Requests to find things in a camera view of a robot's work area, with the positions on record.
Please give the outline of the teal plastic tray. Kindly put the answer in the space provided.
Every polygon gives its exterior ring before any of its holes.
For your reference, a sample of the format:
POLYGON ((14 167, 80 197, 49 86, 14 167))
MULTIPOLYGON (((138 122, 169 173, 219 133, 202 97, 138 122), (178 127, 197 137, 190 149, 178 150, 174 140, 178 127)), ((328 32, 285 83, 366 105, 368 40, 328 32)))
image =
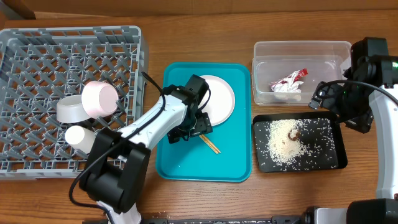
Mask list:
POLYGON ((249 70, 238 63, 175 62, 165 69, 163 85, 185 85, 192 75, 220 77, 234 91, 231 116, 207 134, 220 153, 215 154, 199 137, 174 144, 163 138, 157 145, 156 170, 172 180, 242 182, 252 170, 249 70))

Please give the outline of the large white plate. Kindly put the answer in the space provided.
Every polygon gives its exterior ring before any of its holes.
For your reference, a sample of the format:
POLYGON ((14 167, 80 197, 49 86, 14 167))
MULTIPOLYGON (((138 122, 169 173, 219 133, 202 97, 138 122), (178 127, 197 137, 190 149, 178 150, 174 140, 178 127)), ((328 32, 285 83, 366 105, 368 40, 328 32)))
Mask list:
POLYGON ((202 112, 208 113, 212 126, 225 122, 232 114, 235 106, 235 95, 230 85, 220 77, 213 75, 201 76, 209 85, 199 107, 205 103, 202 112))

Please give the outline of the pink small bowl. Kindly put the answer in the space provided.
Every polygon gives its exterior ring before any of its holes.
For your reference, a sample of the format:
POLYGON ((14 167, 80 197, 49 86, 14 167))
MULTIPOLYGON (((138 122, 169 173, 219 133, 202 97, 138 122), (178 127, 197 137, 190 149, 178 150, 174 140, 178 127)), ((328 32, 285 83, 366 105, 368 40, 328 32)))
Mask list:
POLYGON ((106 117, 118 108, 119 100, 116 89, 109 83, 91 81, 81 93, 81 102, 87 115, 91 118, 106 117))

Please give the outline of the grey bowl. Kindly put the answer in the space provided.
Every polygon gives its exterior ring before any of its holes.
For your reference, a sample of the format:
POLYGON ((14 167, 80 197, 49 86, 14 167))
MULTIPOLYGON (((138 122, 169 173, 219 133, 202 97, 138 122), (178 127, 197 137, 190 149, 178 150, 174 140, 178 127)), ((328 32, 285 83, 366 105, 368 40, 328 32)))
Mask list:
POLYGON ((90 118, 84 110, 81 95, 72 95, 58 101, 56 117, 61 123, 78 123, 90 118))

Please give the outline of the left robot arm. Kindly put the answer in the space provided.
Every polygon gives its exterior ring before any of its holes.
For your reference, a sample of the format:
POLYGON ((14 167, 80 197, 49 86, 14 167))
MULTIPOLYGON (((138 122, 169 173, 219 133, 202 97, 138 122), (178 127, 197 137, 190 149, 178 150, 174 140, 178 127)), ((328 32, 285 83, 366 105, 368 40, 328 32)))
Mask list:
POLYGON ((81 188, 94 203, 70 196, 73 204, 104 211, 108 223, 140 223, 136 201, 153 148, 163 137, 173 144, 212 132, 208 114, 202 111, 203 97, 211 95, 204 78, 192 75, 186 85, 170 85, 159 92, 158 102, 135 122, 96 135, 85 167, 69 190, 72 194, 75 187, 81 188))

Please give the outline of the white cup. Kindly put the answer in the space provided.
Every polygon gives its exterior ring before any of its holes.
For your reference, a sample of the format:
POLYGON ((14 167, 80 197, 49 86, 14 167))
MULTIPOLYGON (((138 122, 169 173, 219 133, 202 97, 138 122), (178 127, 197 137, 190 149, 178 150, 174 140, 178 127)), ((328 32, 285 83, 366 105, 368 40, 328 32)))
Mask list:
POLYGON ((65 140, 72 148, 89 154, 95 141, 95 133, 81 126, 71 126, 65 132, 65 140))

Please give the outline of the grey dishwasher rack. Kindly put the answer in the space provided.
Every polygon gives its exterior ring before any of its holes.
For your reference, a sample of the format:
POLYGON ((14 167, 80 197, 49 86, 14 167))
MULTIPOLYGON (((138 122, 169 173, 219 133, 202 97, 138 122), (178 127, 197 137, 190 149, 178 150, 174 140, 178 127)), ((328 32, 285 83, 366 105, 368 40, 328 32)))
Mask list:
POLYGON ((1 178, 73 178, 86 154, 67 144, 56 118, 64 97, 86 84, 115 87, 116 111, 81 125, 117 130, 142 115, 149 49, 136 26, 4 29, 1 31, 1 178))

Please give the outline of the white napkin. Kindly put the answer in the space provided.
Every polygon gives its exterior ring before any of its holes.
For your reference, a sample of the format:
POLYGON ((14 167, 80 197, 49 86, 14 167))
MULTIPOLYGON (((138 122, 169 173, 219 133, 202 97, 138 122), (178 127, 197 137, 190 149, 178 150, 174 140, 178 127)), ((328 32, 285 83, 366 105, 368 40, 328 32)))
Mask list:
POLYGON ((302 84, 302 81, 276 83, 271 86, 271 90, 276 93, 300 93, 299 87, 302 84))

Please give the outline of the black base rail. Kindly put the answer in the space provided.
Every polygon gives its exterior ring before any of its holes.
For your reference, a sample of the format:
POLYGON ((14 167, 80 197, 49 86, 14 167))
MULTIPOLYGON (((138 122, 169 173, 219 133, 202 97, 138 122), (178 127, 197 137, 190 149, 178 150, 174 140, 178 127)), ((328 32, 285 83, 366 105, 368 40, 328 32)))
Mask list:
POLYGON ((212 218, 212 219, 182 219, 147 218, 141 224, 315 224, 314 214, 281 215, 270 218, 212 218))

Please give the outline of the red snack wrapper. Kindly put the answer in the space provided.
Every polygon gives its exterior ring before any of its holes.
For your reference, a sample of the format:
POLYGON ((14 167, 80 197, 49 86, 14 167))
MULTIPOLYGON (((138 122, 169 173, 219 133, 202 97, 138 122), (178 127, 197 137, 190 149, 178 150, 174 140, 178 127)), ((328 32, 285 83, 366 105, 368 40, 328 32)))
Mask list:
POLYGON ((274 84, 276 84, 276 83, 283 83, 283 82, 292 83, 292 82, 300 81, 300 79, 303 78, 303 77, 305 77, 306 75, 308 75, 308 71, 307 71, 306 68, 304 68, 304 69, 302 69, 302 70, 294 71, 294 72, 291 73, 290 75, 287 75, 286 77, 284 77, 284 78, 282 78, 282 79, 280 79, 280 80, 277 80, 277 81, 275 81, 275 82, 272 82, 272 83, 270 84, 270 88, 271 88, 272 85, 274 85, 274 84))

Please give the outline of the wooden chopstick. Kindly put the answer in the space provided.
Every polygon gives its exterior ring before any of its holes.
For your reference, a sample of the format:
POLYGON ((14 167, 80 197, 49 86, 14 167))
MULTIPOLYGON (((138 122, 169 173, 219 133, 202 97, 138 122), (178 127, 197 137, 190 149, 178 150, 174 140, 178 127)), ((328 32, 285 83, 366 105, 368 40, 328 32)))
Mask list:
POLYGON ((215 153, 220 154, 221 151, 204 135, 199 135, 202 141, 215 153))

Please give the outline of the clear plastic bin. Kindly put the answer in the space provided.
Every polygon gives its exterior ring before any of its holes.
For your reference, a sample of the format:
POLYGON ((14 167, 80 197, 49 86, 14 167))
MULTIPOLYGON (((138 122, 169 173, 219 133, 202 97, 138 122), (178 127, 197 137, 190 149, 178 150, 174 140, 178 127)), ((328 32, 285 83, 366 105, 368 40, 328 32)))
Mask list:
POLYGON ((347 41, 263 41, 254 45, 252 89, 257 105, 303 106, 310 102, 320 82, 344 78, 351 66, 351 44, 347 41), (299 93, 276 93, 271 83, 306 69, 299 93))

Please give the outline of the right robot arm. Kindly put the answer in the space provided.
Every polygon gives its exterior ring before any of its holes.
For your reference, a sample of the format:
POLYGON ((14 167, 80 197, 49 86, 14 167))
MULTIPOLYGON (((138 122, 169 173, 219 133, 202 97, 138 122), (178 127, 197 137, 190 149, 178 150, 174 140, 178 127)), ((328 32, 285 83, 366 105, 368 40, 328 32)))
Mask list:
POLYGON ((337 115, 338 123, 361 133, 376 125, 378 181, 376 198, 347 208, 310 207, 302 223, 397 223, 397 57, 386 39, 366 37, 351 46, 344 79, 320 82, 309 107, 337 115))

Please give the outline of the brown food scrap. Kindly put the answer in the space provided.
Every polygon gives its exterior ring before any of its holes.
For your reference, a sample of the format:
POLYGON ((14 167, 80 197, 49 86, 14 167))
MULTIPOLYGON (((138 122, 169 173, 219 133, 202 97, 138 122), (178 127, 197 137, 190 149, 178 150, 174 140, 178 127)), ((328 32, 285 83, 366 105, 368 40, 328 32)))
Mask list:
POLYGON ((291 129, 287 136, 291 141, 297 141, 300 137, 300 131, 298 129, 291 129))

